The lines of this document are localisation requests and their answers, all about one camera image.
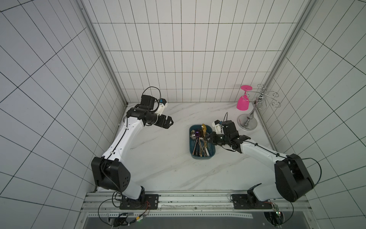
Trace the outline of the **teal plastic storage box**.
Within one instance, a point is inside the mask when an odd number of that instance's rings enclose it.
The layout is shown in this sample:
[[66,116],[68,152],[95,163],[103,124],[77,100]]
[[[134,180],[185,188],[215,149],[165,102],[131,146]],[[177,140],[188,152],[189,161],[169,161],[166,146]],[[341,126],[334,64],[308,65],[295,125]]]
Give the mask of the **teal plastic storage box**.
[[[212,128],[208,125],[206,125],[207,127],[207,131],[206,131],[206,136],[205,138],[212,133]],[[207,152],[208,152],[208,156],[205,156],[205,150],[204,150],[204,142],[203,142],[203,132],[202,132],[202,125],[193,125],[189,128],[189,135],[191,130],[199,130],[200,132],[200,156],[194,156],[193,155],[193,151],[194,151],[194,145],[195,145],[195,140],[192,140],[189,137],[189,152],[190,155],[194,158],[194,159],[210,159],[215,155],[215,146],[211,143],[208,143],[207,140],[205,139],[206,143],[207,143]]]

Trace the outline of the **small gold ornate spoon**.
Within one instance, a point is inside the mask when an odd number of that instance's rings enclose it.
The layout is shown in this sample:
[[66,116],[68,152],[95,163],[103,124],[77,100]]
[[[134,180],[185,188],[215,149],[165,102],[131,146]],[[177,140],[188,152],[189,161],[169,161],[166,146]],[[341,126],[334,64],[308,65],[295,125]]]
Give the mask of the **small gold ornate spoon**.
[[204,142],[205,156],[208,156],[207,143],[205,141],[206,131],[207,131],[206,125],[205,124],[202,124],[202,132],[203,132],[203,142]]

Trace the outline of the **large silver spoon front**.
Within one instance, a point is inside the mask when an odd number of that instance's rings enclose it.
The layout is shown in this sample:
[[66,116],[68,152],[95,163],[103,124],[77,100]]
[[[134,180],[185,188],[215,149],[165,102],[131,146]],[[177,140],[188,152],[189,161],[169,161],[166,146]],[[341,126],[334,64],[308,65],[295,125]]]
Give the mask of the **large silver spoon front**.
[[190,132],[190,138],[192,139],[192,140],[196,140],[196,131],[193,129],[193,130],[191,130],[191,132]]

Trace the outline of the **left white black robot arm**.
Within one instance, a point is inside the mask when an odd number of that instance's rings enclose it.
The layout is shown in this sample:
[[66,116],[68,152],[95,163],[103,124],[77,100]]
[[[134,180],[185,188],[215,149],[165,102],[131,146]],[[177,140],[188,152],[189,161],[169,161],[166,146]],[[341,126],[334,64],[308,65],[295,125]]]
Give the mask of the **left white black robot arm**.
[[111,146],[101,157],[94,157],[91,162],[97,187],[117,191],[130,200],[144,203],[145,189],[132,181],[125,158],[134,139],[145,126],[168,129],[173,125],[172,118],[163,115],[166,107],[164,98],[143,94],[141,102],[126,112],[124,124]]

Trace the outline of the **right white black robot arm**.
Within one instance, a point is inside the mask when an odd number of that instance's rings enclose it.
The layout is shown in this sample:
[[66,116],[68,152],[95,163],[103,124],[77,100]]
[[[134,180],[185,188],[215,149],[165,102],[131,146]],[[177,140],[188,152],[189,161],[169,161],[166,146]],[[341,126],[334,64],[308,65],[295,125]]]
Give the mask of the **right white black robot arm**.
[[259,183],[247,190],[253,199],[265,202],[271,199],[283,198],[295,202],[315,188],[304,160],[296,154],[286,155],[259,145],[246,135],[240,135],[233,121],[224,121],[222,133],[215,131],[205,139],[216,146],[229,146],[230,151],[246,154],[274,172],[274,179],[267,183]]

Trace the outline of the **chrome glass holder stand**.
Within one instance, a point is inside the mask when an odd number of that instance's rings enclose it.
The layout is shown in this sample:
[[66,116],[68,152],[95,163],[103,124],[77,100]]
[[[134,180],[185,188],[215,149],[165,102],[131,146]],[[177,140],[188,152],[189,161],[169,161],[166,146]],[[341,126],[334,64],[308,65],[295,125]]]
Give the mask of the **chrome glass holder stand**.
[[254,117],[256,110],[266,109],[268,106],[279,108],[281,103],[278,101],[279,94],[275,91],[269,91],[263,84],[258,84],[257,88],[247,92],[250,100],[249,113],[241,114],[237,118],[238,125],[247,131],[256,129],[258,122]]

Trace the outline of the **pink upside-down wine glass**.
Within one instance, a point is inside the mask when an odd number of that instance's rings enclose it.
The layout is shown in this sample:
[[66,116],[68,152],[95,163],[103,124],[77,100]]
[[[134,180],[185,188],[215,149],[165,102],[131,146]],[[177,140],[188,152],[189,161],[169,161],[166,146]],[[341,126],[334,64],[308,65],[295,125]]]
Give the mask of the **pink upside-down wine glass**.
[[249,85],[243,85],[240,88],[244,94],[238,99],[236,108],[240,111],[246,111],[249,109],[250,100],[247,95],[247,92],[252,91],[252,86]]

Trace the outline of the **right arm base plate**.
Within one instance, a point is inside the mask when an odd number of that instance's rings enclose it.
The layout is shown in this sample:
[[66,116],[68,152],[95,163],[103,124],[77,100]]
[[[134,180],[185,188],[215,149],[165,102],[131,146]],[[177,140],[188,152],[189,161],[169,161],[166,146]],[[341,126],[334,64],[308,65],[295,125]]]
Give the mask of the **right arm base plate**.
[[236,210],[271,210],[270,203],[259,201],[254,195],[232,194],[230,200]]

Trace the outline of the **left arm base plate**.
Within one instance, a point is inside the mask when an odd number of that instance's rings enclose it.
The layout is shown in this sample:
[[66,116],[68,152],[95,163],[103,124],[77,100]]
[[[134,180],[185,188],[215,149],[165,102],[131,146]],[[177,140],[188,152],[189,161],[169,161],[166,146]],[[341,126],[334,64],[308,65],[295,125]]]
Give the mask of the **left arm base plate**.
[[159,195],[157,194],[142,194],[138,199],[131,199],[123,196],[123,201],[120,203],[121,210],[156,210],[158,208]]

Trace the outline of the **aluminium rail frame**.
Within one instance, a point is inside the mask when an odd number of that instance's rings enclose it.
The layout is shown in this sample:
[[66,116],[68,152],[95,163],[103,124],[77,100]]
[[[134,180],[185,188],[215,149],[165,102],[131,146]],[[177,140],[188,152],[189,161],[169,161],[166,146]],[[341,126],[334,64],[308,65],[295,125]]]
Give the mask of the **aluminium rail frame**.
[[88,193],[77,229],[318,229],[306,198],[295,203],[265,201],[271,210],[236,210],[232,194],[244,191],[151,191],[156,210],[121,210],[123,199],[111,192]]

